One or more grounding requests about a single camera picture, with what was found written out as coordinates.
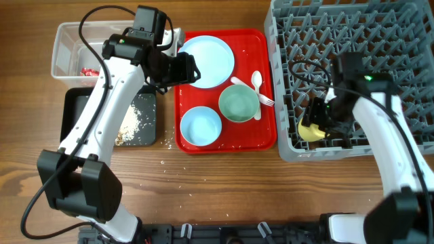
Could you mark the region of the red snack wrapper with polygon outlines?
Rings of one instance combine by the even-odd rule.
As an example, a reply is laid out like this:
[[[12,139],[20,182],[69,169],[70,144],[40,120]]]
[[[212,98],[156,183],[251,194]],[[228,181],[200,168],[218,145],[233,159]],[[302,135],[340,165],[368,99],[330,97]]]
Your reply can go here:
[[[82,68],[80,75],[84,77],[98,77],[100,72],[92,68]]]

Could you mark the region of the light blue small bowl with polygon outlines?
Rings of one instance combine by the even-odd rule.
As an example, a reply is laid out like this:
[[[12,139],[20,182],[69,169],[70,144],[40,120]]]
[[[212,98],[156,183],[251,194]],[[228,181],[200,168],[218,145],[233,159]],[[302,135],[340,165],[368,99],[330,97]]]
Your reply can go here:
[[[189,109],[181,118],[182,137],[194,146],[208,146],[215,142],[222,131],[222,121],[218,113],[206,106]]]

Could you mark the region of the food scraps with rice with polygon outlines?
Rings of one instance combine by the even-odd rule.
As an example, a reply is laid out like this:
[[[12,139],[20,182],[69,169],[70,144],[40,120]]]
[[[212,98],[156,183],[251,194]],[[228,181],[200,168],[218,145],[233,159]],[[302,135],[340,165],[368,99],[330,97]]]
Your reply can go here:
[[[130,105],[125,114],[121,127],[115,139],[115,146],[135,146],[133,142],[136,133],[139,130],[141,112],[134,106]]]

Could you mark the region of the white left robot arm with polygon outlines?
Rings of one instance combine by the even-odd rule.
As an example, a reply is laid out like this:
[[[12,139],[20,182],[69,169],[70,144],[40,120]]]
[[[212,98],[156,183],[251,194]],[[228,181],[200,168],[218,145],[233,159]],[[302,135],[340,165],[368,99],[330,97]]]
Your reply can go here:
[[[201,76],[192,55],[178,51],[184,35],[155,7],[139,6],[134,23],[111,35],[95,57],[100,73],[92,93],[58,150],[37,160],[42,181],[38,196],[52,209],[79,218],[110,243],[143,243],[140,218],[122,204],[122,185],[110,169],[115,139],[132,103],[144,86],[160,94],[194,83]]]

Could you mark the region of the yellow plastic cup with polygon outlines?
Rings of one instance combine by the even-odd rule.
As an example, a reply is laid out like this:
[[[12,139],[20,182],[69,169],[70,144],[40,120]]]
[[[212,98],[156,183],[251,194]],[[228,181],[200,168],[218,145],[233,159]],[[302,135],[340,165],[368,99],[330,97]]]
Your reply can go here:
[[[302,122],[303,119],[298,124],[298,134],[304,141],[316,142],[326,138],[326,133],[321,131],[318,125],[313,123],[309,126],[304,126]]]

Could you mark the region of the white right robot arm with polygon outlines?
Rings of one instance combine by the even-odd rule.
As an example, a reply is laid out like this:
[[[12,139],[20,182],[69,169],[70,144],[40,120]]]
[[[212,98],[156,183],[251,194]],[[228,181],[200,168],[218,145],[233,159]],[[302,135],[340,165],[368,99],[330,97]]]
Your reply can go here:
[[[359,52],[337,56],[298,124],[308,142],[363,130],[382,180],[384,199],[368,214],[327,213],[319,240],[328,243],[432,243],[433,170],[422,156],[389,73],[366,70]]]

